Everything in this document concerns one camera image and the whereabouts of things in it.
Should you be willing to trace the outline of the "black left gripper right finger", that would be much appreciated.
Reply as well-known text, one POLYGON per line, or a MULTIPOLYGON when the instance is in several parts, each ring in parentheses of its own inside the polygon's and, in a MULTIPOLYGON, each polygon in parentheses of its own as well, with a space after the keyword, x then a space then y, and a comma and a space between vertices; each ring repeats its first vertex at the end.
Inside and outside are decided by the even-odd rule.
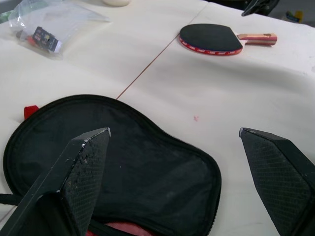
POLYGON ((315 236, 315 165, 288 139, 241 128, 255 188, 280 236, 315 236))

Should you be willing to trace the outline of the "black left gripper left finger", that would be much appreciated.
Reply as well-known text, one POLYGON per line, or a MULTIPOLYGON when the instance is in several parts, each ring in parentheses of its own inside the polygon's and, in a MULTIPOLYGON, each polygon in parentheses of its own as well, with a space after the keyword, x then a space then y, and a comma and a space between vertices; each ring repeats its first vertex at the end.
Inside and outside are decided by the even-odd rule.
POLYGON ((101 128, 73 138, 18 203, 0 236, 85 236, 110 136, 109 128, 101 128))

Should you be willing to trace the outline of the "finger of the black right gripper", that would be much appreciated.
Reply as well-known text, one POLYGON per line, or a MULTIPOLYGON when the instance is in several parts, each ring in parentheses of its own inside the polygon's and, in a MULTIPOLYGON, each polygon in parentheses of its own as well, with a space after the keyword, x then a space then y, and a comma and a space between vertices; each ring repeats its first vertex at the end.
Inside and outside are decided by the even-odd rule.
POLYGON ((270 12, 278 5, 280 0, 251 0, 242 13, 242 16, 259 14, 268 16, 270 12))

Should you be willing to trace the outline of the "black rubber table tennis paddle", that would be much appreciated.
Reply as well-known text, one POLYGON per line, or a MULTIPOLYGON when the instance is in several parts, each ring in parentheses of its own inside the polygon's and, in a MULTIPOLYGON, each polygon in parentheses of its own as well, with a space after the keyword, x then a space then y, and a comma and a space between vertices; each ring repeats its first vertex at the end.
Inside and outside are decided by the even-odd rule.
POLYGON ((274 33, 236 34, 230 27, 216 24, 191 24, 179 32, 183 46, 213 56, 237 55, 245 45, 274 46, 277 40, 274 33))

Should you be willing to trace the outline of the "black paddle case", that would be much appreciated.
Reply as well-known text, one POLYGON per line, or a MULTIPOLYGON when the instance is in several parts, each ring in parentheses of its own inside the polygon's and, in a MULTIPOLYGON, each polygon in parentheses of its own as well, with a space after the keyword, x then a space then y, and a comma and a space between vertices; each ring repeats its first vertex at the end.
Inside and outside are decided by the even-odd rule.
POLYGON ((110 128, 111 138, 88 235, 132 236, 110 227, 129 222, 154 236, 207 236, 221 194, 216 161, 105 96, 65 97, 22 122, 3 155, 10 190, 25 195, 72 138, 104 127, 110 128))

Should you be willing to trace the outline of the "clear plastic bag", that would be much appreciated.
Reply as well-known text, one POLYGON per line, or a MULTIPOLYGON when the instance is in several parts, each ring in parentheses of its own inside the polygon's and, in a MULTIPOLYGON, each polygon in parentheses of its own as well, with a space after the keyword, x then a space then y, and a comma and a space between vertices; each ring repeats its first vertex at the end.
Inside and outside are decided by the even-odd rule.
POLYGON ((10 31, 17 42, 47 57, 60 56, 70 39, 94 22, 109 23, 111 20, 73 0, 22 0, 8 16, 10 31), (37 27, 42 27, 62 43, 58 53, 49 53, 35 45, 32 35, 37 27))

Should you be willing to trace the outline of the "yellow and blue object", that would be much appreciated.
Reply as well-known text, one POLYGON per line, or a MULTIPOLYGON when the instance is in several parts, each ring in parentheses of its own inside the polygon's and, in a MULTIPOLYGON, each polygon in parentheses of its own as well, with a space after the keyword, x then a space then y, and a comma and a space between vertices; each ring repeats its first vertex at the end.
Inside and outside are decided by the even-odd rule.
POLYGON ((303 20, 303 16, 304 16, 304 13, 303 11, 300 11, 300 10, 295 11, 295 13, 292 13, 291 11, 287 11, 285 13, 284 19, 286 21, 293 22, 293 23, 301 23, 303 20))

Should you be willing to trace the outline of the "small black printed box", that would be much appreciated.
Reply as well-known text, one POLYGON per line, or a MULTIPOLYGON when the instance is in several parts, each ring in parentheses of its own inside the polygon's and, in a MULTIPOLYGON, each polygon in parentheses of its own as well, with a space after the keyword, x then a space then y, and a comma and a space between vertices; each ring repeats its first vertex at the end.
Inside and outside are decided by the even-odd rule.
POLYGON ((62 43, 54 35, 42 27, 37 27, 31 38, 36 46, 49 53, 58 53, 62 46, 62 43))

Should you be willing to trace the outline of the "white round object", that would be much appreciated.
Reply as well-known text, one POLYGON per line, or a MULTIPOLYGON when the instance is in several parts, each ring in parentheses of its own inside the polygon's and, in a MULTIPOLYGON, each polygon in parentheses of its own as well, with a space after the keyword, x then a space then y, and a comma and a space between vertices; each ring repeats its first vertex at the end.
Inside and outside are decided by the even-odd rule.
POLYGON ((102 0, 106 5, 113 7, 124 7, 127 6, 131 0, 102 0))

